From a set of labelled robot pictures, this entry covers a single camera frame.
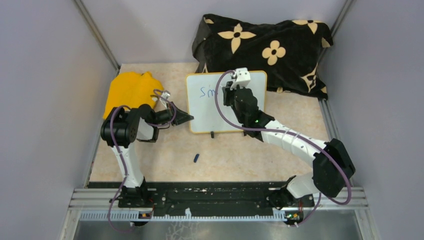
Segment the yellow framed whiteboard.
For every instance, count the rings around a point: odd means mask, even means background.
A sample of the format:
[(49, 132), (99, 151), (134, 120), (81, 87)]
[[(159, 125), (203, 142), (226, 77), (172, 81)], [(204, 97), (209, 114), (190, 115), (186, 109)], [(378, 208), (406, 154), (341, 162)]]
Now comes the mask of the yellow framed whiteboard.
[[(265, 110), (267, 74), (264, 71), (250, 71), (251, 81), (247, 87), (258, 100), (260, 110)], [(189, 121), (190, 131), (194, 134), (239, 132), (226, 123), (219, 114), (216, 104), (216, 85), (223, 73), (194, 73), (186, 77), (188, 113), (194, 117)]]

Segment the blue marker cap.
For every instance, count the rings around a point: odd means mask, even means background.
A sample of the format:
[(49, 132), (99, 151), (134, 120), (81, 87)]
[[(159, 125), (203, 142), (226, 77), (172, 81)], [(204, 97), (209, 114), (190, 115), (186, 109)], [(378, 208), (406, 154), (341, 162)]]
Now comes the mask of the blue marker cap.
[(194, 163), (196, 163), (196, 162), (198, 161), (199, 156), (200, 156), (200, 154), (199, 154), (199, 153), (197, 153), (197, 154), (195, 155), (195, 157), (194, 157), (194, 159), (193, 159), (193, 162), (194, 162)]

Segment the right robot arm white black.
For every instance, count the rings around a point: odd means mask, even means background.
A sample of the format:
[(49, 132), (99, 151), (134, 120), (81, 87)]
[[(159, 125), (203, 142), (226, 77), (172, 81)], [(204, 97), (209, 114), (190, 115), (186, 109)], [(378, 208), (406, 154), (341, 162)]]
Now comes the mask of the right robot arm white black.
[(348, 204), (352, 197), (349, 180), (356, 169), (344, 144), (336, 138), (314, 139), (288, 128), (259, 109), (251, 89), (231, 85), (229, 82), (222, 88), (223, 105), (232, 109), (238, 124), (228, 119), (226, 122), (251, 138), (289, 151), (312, 168), (309, 173), (290, 177), (268, 197), (269, 203), (277, 209), (295, 206), (301, 198), (316, 193), (336, 202), (335, 198), (347, 187), (347, 199), (337, 204)]

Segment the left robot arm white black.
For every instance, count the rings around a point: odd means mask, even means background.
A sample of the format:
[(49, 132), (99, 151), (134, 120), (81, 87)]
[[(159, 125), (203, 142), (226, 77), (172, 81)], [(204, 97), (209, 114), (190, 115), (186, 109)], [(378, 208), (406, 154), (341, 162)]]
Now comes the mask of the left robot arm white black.
[(112, 198), (120, 208), (147, 207), (152, 203), (135, 142), (155, 143), (161, 127), (178, 126), (192, 120), (194, 116), (172, 102), (160, 111), (154, 111), (148, 104), (130, 110), (122, 106), (111, 110), (101, 126), (100, 137), (112, 149), (122, 174), (118, 194)]

